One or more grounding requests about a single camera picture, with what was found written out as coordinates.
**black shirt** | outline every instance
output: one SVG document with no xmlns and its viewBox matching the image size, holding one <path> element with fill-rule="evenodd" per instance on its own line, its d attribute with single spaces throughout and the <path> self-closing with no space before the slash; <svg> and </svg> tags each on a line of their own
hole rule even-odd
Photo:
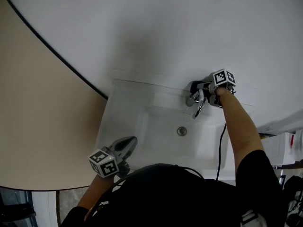
<svg viewBox="0 0 303 227">
<path fill-rule="evenodd" d="M 236 186 L 202 179 L 178 167 L 157 167 L 126 180 L 108 204 L 84 224 L 88 210 L 73 208 L 61 227 L 105 225 L 199 224 L 240 226 L 248 210 L 261 214 L 267 226 L 283 227 L 287 203 L 264 151 L 240 163 Z"/>
</svg>

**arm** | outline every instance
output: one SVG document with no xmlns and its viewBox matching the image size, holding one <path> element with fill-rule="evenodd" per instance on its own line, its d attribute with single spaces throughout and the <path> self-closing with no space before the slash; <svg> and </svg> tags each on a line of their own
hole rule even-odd
<svg viewBox="0 0 303 227">
<path fill-rule="evenodd" d="M 101 197 L 107 189 L 109 189 L 114 184 L 114 175 L 106 178 L 102 178 L 96 175 L 91 185 L 80 199 L 77 207 L 83 207 L 86 209 L 91 209 L 97 200 Z"/>
<path fill-rule="evenodd" d="M 216 94 L 220 96 L 237 171 L 240 162 L 250 152 L 264 149 L 253 121 L 236 97 L 223 87 L 218 87 Z"/>
</svg>

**chrome faucet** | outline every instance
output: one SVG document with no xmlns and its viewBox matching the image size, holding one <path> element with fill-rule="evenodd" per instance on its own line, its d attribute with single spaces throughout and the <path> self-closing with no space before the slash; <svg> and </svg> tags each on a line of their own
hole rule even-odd
<svg viewBox="0 0 303 227">
<path fill-rule="evenodd" d="M 202 89 L 199 89 L 195 93 L 192 93 L 185 101 L 188 107 L 191 107 L 195 103 L 198 104 L 198 110 L 193 114 L 193 119 L 196 119 L 198 115 L 201 113 L 201 110 L 205 104 L 206 97 L 204 96 L 204 92 Z"/>
</svg>

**white wall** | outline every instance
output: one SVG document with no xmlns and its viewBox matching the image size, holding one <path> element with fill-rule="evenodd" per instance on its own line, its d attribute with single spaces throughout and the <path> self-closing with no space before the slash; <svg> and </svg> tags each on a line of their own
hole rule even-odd
<svg viewBox="0 0 303 227">
<path fill-rule="evenodd" d="M 185 88 L 227 68 L 257 126 L 303 105 L 303 0 L 12 0 L 85 78 Z"/>
</svg>

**sink basin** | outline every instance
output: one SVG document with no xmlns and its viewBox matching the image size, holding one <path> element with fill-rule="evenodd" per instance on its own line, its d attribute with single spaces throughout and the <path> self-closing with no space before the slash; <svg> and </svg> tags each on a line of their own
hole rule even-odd
<svg viewBox="0 0 303 227">
<path fill-rule="evenodd" d="M 168 163 L 193 168 L 207 177 L 216 175 L 220 135 L 225 125 L 223 110 L 203 107 L 197 119 L 197 105 L 188 107 L 190 93 L 168 87 L 113 80 L 95 148 L 109 146 L 118 138 L 136 136 L 138 144 L 128 163 L 132 169 Z M 186 134 L 180 136 L 178 128 Z M 234 179 L 232 148 L 227 131 L 221 146 L 224 179 Z"/>
</svg>

